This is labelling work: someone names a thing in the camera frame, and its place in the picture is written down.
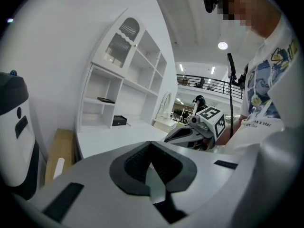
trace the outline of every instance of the cabinet door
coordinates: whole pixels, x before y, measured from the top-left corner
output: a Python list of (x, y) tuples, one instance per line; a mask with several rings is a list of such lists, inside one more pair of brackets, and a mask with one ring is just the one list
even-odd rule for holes
[(92, 63), (125, 77), (144, 31), (144, 25), (126, 10), (104, 35)]

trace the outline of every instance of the fluorescent light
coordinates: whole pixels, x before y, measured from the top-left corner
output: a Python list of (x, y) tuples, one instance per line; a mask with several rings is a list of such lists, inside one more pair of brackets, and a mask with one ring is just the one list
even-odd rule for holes
[(218, 47), (221, 50), (226, 50), (228, 48), (228, 44), (224, 41), (221, 41), (221, 42), (219, 42)]

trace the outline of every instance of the black metal railing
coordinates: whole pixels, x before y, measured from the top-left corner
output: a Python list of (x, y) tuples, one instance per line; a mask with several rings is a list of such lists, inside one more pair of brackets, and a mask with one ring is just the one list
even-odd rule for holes
[[(229, 82), (214, 78), (177, 74), (177, 83), (182, 86), (206, 89), (226, 95), (230, 94)], [(235, 98), (243, 99), (243, 91), (234, 85), (231, 88), (231, 95)]]

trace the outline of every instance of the glass panel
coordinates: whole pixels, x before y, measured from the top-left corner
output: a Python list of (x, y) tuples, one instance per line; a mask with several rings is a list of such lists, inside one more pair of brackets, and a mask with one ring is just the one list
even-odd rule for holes
[(123, 67), (130, 48), (131, 45), (124, 38), (115, 34), (105, 50), (104, 58), (118, 67)]
[(131, 41), (134, 41), (139, 32), (139, 24), (135, 19), (127, 18), (119, 29)]

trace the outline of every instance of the white bookshelf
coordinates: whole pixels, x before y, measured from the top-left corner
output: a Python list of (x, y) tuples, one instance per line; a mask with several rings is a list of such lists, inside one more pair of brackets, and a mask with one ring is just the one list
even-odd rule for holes
[[(129, 12), (123, 13), (103, 36), (92, 57), (78, 110), (79, 133), (152, 124), (167, 63), (145, 26), (135, 19), (139, 25), (136, 27), (134, 19)], [(115, 115), (127, 118), (127, 125), (112, 126)]]

